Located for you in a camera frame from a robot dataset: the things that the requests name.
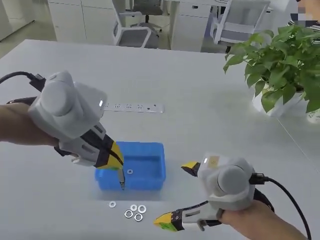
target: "drawer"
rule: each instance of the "drawer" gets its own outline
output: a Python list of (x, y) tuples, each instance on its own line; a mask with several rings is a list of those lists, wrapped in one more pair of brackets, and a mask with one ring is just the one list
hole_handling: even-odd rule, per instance
[(111, 0), (82, 0), (82, 6), (102, 8), (102, 9), (113, 9)]
[(180, 2), (178, 14), (182, 16), (208, 18), (210, 15), (210, 9), (210, 5)]
[(70, 4), (81, 6), (81, 0), (48, 0), (48, 2), (53, 4)]

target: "blue container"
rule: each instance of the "blue container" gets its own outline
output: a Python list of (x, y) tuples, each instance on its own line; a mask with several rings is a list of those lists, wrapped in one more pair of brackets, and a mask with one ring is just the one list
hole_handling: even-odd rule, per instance
[[(126, 190), (159, 191), (166, 179), (165, 150), (158, 142), (116, 142), (124, 157)], [(117, 171), (96, 169), (95, 180), (101, 190), (122, 190)]]

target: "potted plant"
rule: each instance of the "potted plant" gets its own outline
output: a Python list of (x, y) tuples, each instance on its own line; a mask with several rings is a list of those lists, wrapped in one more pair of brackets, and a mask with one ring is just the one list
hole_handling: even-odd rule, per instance
[(320, 33), (297, 25), (280, 27), (278, 33), (265, 30), (235, 44), (234, 55), (225, 56), (224, 72), (246, 62), (253, 105), (269, 116), (279, 117), (301, 99), (308, 101), (307, 113), (320, 109), (320, 44), (315, 44)]

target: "office chair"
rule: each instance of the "office chair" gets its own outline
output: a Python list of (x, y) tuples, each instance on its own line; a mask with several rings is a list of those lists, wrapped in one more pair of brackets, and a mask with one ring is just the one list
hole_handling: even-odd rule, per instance
[(210, 35), (214, 44), (227, 45), (227, 52), (233, 44), (247, 41), (259, 27), (269, 0), (228, 0), (223, 15), (213, 18)]
[[(116, 22), (113, 28), (114, 45), (133, 48), (157, 49), (159, 47), (159, 38), (157, 31), (149, 25), (142, 22), (142, 13), (121, 12), (119, 0), (112, 0), (115, 12)], [(137, 16), (139, 23), (126, 27), (125, 17)]]
[(130, 0), (130, 4), (133, 8), (133, 12), (141, 12), (142, 15), (145, 15), (145, 23), (149, 24), (150, 27), (159, 29), (159, 32), (162, 32), (162, 28), (159, 25), (149, 22), (149, 16), (161, 16), (164, 11), (164, 0)]

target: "electrical outlet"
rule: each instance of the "electrical outlet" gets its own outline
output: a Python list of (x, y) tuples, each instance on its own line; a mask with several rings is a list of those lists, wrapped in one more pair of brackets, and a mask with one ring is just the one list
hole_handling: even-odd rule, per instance
[(163, 113), (163, 104), (157, 103), (107, 103), (105, 111), (113, 112), (136, 112), (136, 113)]

